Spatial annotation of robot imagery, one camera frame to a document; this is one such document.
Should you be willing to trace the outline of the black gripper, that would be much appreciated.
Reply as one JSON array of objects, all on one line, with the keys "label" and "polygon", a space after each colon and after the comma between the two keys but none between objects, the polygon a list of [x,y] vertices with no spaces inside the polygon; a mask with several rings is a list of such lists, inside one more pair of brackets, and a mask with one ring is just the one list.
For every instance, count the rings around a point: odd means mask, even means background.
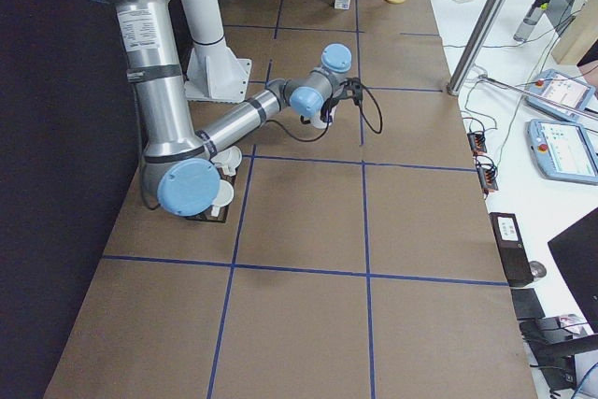
[{"label": "black gripper", "polygon": [[322,105],[320,110],[321,121],[333,121],[335,110],[338,105],[338,100],[334,97],[328,98]]}]

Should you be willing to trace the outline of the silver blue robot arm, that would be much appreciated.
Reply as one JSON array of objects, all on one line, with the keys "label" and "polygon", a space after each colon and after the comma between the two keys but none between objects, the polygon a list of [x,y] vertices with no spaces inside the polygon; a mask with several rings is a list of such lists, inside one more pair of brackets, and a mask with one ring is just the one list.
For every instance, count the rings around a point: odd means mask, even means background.
[{"label": "silver blue robot arm", "polygon": [[228,47],[218,0],[95,0],[116,11],[127,79],[148,142],[140,190],[165,211],[218,216],[234,198],[237,142],[285,108],[327,128],[348,82],[350,50],[328,45],[304,78],[247,96],[248,59]]}]

